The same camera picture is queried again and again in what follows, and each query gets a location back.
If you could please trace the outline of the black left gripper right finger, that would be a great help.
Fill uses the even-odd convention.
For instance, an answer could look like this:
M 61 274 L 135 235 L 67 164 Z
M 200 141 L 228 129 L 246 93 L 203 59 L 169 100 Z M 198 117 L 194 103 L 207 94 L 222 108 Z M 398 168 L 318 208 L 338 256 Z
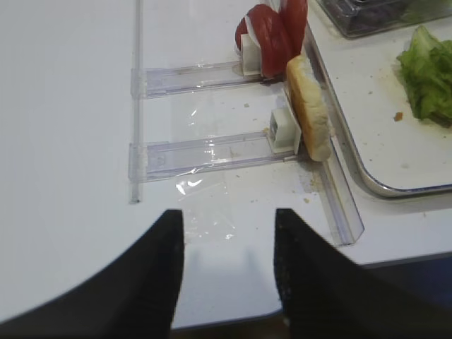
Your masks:
M 359 265 L 288 208 L 274 274 L 291 338 L 450 338 L 451 257 Z

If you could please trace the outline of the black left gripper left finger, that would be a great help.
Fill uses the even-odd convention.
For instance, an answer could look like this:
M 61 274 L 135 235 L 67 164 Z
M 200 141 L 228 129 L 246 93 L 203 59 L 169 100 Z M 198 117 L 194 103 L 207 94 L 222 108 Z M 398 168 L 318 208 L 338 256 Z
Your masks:
M 166 210 L 99 273 L 2 323 L 1 337 L 169 338 L 183 270 L 183 214 Z

